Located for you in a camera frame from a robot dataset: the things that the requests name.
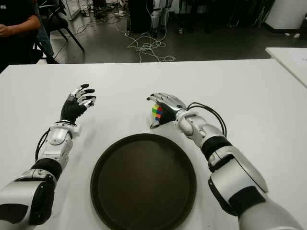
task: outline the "white table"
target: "white table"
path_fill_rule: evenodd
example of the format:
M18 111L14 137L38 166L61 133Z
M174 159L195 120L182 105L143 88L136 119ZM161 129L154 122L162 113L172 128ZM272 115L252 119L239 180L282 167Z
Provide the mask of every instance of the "white table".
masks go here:
M266 48L300 83L307 88L307 48Z
M211 194L207 162L194 143L173 124L149 129L153 103L146 97L153 92L216 109L230 142L263 174L271 198L307 228L307 91L273 59L10 66L0 75L0 187L33 165L39 138L58 120L68 92L83 83L96 88L96 106L77 120L82 135L58 183L52 218L38 230L107 230L91 205L91 173L108 146L137 133L165 136L191 159L198 190L179 230L238 229Z

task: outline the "black tray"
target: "black tray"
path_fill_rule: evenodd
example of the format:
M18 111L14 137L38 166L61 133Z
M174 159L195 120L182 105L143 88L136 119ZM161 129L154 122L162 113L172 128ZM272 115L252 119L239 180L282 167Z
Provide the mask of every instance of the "black tray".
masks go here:
M172 230L190 213L196 177L184 151L153 134L137 134L110 146L91 178L91 197L112 230Z

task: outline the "chair leg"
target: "chair leg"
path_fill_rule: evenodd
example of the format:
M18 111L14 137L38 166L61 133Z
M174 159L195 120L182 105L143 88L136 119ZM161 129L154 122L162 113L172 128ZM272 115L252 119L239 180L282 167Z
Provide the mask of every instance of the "chair leg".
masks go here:
M80 42L77 40L77 38L72 34L72 32L69 30L68 27L65 28L67 30L67 32L70 34L70 36L73 38L73 40L77 43L77 45L80 47L80 49L85 52L84 48L82 47L82 45L80 44Z
M37 45L41 51L43 51L43 53L46 55L47 58L49 58L50 60L54 60L54 58L48 54L48 52L43 48L43 46L39 43L39 42L35 42L35 45Z
M65 36L65 34L63 34L63 32L62 32L60 29L58 29L58 31L59 31L59 33L62 35L62 37L64 37L65 40L68 41L68 40L67 40L67 37Z

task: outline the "robot finger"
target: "robot finger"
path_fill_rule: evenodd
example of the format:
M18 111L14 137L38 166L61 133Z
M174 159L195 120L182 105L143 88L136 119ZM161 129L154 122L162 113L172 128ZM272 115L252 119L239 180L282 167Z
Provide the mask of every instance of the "robot finger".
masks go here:
M180 103L182 103L182 104L184 104L179 98L177 98L176 96L174 96L174 95L169 95L171 98L173 98L176 102L180 102Z
M160 100L167 99L168 96L166 93L154 93L153 95Z
M150 129L155 129L158 128L160 126L159 121L155 121L150 125Z
M77 103L81 103L82 101L89 100L89 99L92 99L92 98L96 98L96 97L95 97L95 96L81 96L81 97L77 100Z
M147 97L147 100L148 101L153 101L153 102L156 102L157 104L161 104L162 103L162 100L158 97L155 97L153 96L154 94L151 94L150 97Z
M76 95L78 92L80 92L81 90L85 89L89 87L89 84L83 84L78 86L73 92L71 92L72 95Z
M163 92L158 93L158 95L161 95L164 98L169 98L168 94L163 93Z
M95 92L95 90L92 90L92 89L90 89L90 90L81 90L81 91L79 91L79 92L76 94L76 98L77 98L77 100L79 100L79 98L80 98L82 95L87 94L87 93L94 93L94 92Z
M95 105L96 97L91 98L90 100L85 100L80 103L79 106L84 105L86 109Z

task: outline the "gray floor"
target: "gray floor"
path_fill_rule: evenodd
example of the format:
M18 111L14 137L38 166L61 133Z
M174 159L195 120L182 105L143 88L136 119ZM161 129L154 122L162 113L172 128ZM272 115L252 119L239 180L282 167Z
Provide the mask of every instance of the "gray floor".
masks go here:
M91 19L93 17L79 15L70 22L70 28L75 33L80 26L86 25ZM134 48L127 48L132 40L115 28L116 25L118 29L125 30L126 18L114 23L116 21L117 18L111 18L106 23L87 27L83 32L84 35L76 36L83 45L85 53L72 38L69 38L56 60L59 63L139 62L139 53ZM156 55L172 55L176 61L256 59L270 57L265 52L266 47L307 47L307 40L295 39L284 34L272 34L264 27L216 26L211 34L206 34L202 22L197 22L193 33L185 31L184 34L178 34L177 29L175 21L170 20L167 36L164 39L166 47L155 49ZM55 53L63 46L64 41L61 36L51 36ZM141 57L142 62L157 61L156 58L144 54L141 54Z

